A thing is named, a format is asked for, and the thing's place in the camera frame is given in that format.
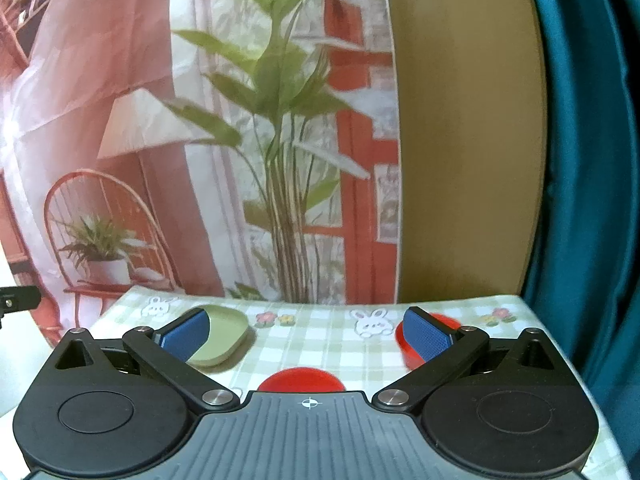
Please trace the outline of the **large red bowl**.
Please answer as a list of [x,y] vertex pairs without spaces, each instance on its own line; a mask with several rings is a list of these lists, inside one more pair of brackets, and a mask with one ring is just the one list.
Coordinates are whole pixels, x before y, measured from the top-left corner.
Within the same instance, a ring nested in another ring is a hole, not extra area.
[[345,390],[345,386],[337,377],[313,367],[280,370],[266,378],[258,387],[258,391],[276,393],[325,393]]

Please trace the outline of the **teal curtain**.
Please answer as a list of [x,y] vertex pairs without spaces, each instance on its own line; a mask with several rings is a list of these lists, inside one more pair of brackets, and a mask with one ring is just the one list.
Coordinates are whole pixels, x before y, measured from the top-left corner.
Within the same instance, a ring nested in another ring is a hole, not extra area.
[[534,0],[548,148],[524,297],[639,441],[639,0]]

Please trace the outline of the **checkered bunny tablecloth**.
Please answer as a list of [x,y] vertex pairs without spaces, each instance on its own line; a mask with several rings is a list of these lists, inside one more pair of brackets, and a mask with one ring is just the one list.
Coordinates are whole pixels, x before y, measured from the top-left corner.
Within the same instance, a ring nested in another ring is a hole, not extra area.
[[[408,304],[389,306],[329,306],[178,296],[135,287],[126,292],[88,327],[93,337],[122,336],[137,325],[160,327],[193,307],[224,307],[241,312],[250,330],[229,359],[206,373],[234,389],[242,399],[279,370],[306,366],[326,370],[347,389],[375,393],[399,378],[405,367],[394,330]],[[418,304],[427,312],[446,315],[463,325],[475,325],[493,337],[514,338],[528,326],[542,327],[518,296],[489,296]],[[383,318],[383,329],[366,336],[356,329],[356,314]],[[631,479],[612,431],[596,408],[600,432],[584,468],[588,479]],[[1,417],[1,479],[28,475],[15,443],[11,422],[14,409]]]

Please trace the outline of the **printed backdrop cloth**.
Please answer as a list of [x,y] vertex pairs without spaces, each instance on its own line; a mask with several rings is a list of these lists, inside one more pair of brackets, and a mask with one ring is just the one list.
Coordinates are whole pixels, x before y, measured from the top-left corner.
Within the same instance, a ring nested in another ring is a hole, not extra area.
[[387,0],[1,0],[1,243],[50,344],[131,287],[397,297]]

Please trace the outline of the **green square plate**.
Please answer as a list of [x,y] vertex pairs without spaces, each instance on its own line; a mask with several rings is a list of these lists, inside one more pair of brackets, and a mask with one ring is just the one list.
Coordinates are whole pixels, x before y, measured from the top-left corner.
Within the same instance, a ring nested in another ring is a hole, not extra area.
[[239,310],[219,304],[197,304],[196,307],[209,317],[209,336],[188,363],[204,368],[220,365],[245,341],[250,332],[248,318]]

